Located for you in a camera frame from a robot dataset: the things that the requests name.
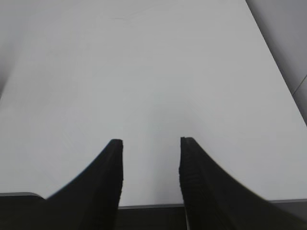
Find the black object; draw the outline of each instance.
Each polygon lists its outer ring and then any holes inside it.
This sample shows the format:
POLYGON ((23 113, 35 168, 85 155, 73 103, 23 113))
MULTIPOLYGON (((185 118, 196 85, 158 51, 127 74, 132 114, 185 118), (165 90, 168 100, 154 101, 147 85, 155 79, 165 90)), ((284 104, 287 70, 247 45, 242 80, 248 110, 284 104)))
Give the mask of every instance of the black object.
POLYGON ((111 140, 72 182, 49 199, 18 212, 1 230, 111 230, 123 181, 123 145, 111 140))
POLYGON ((0 226, 9 218, 44 201, 44 198, 33 193, 1 193, 0 226))
POLYGON ((115 230, 187 230, 181 205, 152 205, 118 210, 115 230))
POLYGON ((191 230, 306 230, 307 224, 227 174, 193 138, 181 138, 180 186, 191 230))

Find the gray floor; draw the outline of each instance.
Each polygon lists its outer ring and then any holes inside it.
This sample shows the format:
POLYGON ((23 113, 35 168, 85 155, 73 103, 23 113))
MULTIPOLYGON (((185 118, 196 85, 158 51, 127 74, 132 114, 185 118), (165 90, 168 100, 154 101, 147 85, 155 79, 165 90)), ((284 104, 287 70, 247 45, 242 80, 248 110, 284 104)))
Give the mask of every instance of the gray floor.
POLYGON ((307 221, 307 199, 272 201, 272 203, 274 203, 274 205, 280 209, 290 212, 293 215, 307 221))

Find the white table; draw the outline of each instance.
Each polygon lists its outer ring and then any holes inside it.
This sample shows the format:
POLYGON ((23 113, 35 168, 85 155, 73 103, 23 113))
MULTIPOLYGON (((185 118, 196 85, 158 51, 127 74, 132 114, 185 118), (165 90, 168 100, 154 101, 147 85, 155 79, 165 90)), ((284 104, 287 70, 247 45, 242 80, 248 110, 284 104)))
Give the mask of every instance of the white table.
POLYGON ((0 101, 0 192, 48 197, 121 138, 120 205, 181 203, 192 136, 264 198, 307 197, 306 125, 244 0, 34 5, 0 101))

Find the white surface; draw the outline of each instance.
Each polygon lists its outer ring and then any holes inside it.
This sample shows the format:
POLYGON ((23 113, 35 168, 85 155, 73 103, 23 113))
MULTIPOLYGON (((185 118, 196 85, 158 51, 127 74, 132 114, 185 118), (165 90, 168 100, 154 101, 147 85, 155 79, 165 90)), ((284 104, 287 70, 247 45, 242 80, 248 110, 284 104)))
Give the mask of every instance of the white surface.
POLYGON ((306 198, 307 129, 243 0, 40 1, 0 101, 0 192, 48 197, 111 138, 120 205, 181 203, 180 137, 306 198))

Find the white tabletop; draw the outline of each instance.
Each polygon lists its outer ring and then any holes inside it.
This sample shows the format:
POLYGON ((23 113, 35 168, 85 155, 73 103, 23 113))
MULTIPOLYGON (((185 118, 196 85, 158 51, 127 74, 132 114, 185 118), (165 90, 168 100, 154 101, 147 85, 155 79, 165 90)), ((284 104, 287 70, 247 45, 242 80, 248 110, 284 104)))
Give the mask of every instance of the white tabletop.
POLYGON ((0 101, 0 192, 48 197, 121 138, 120 205, 181 203, 191 136, 264 198, 307 197, 306 125, 244 0, 36 2, 0 101))

